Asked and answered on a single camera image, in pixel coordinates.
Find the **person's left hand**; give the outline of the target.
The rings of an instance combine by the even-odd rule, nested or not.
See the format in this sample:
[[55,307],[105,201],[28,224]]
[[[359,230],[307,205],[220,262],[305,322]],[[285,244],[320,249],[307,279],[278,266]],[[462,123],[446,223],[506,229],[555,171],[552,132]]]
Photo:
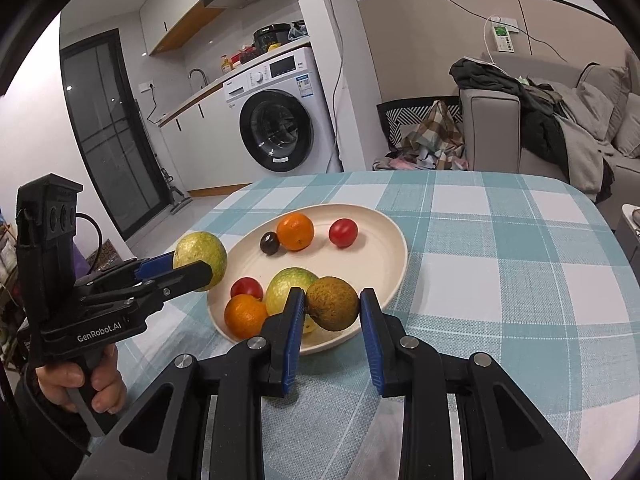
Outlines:
[[[77,413],[78,409],[67,393],[80,388],[85,376],[75,363],[49,364],[36,369],[38,385],[43,395],[64,410]],[[117,369],[117,348],[109,344],[103,350],[100,364],[92,371],[91,387],[96,392],[91,405],[98,413],[118,413],[125,404],[127,388]]]

